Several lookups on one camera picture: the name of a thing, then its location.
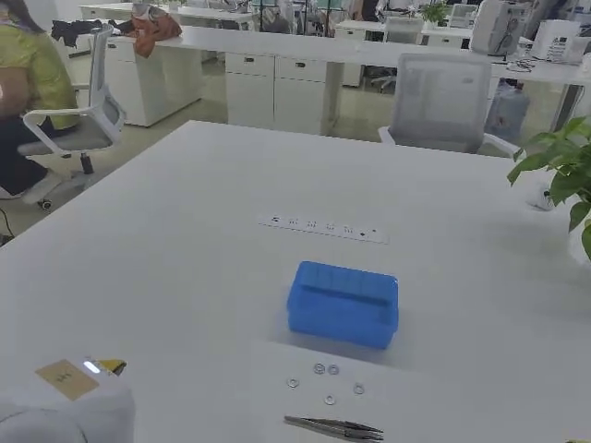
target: woman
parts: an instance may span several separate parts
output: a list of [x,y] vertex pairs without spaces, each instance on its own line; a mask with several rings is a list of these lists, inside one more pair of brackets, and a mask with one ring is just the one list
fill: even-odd
[[[34,203],[61,183],[59,175],[18,154],[18,146],[38,141],[21,116],[30,110],[77,107],[66,67],[24,0],[0,0],[1,188],[14,197],[24,193],[23,200]],[[41,128],[55,138],[77,122],[77,116],[52,116]]]

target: blue plastic box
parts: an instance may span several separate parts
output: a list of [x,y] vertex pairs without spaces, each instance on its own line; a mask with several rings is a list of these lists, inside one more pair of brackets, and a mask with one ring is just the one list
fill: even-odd
[[303,261],[287,311],[294,332],[386,349],[398,330],[398,281],[390,275]]

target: green plant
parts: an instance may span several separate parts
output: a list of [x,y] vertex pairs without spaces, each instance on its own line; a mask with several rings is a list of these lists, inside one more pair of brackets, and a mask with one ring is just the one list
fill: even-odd
[[434,3],[432,5],[424,5],[421,9],[421,15],[425,21],[432,21],[439,23],[445,19],[447,6],[443,2]]
[[[528,144],[539,143],[546,150],[526,157],[507,175],[511,185],[524,171],[546,168],[556,171],[550,185],[550,195],[555,205],[563,203],[568,197],[578,196],[581,201],[571,208],[569,230],[576,228],[591,211],[591,125],[586,117],[576,117],[560,131],[542,132],[534,136]],[[514,156],[517,159],[524,153],[521,148]],[[587,220],[582,235],[583,248],[591,259],[591,221]]]

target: office chair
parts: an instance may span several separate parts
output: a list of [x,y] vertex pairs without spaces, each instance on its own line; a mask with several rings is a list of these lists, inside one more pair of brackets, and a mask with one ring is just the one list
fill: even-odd
[[[70,180],[58,186],[49,196],[38,204],[44,210],[51,208],[50,196],[70,188],[86,189],[97,177],[94,175],[89,154],[96,150],[105,150],[115,145],[121,138],[121,128],[125,122],[125,111],[111,95],[104,81],[104,65],[107,41],[113,34],[113,27],[104,25],[94,35],[92,65],[89,85],[73,85],[77,90],[89,90],[89,105],[77,109],[35,110],[23,117],[27,128],[40,141],[18,147],[24,156],[58,154],[70,157],[79,154],[84,174],[73,174]],[[73,132],[62,137],[49,138],[38,126],[40,119],[52,115],[79,115],[80,121]]]
[[485,134],[490,62],[463,55],[402,54],[392,123],[384,143],[477,153],[490,143],[507,155],[518,147]]
[[[387,17],[386,30],[384,32],[384,42],[417,44],[417,40],[423,30],[422,18],[410,17]],[[396,70],[387,69],[387,75],[374,78],[371,84],[381,83],[380,92],[396,82]]]

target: floor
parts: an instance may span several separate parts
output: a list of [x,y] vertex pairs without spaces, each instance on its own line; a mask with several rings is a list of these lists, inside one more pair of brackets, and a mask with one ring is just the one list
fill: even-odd
[[[72,72],[75,81],[88,81],[89,66],[90,58],[88,56],[72,59]],[[201,101],[150,128],[126,126],[121,146],[114,150],[98,152],[92,156],[95,170],[100,173],[111,172],[180,127],[187,120],[226,123],[223,65],[216,61],[210,61],[204,64],[203,71],[206,87]],[[561,87],[551,85],[549,88],[548,84],[530,82],[525,85],[525,93],[530,97],[531,104],[522,128],[522,142],[538,132],[548,130],[558,105]],[[389,124],[392,101],[393,95],[391,93],[380,94],[372,88],[344,88],[340,117],[331,135],[338,138],[379,142],[378,128]],[[499,155],[498,152],[488,147],[483,148],[482,153],[484,155]],[[77,159],[64,160],[59,157],[44,156],[36,160],[63,174],[80,169]],[[72,191],[60,195],[59,198],[54,198],[53,210],[59,209],[77,194],[76,191]],[[14,234],[24,232],[48,215],[47,212],[43,212],[36,206],[27,206],[18,200],[0,201],[0,208],[6,211]],[[8,233],[1,220],[0,233]]]

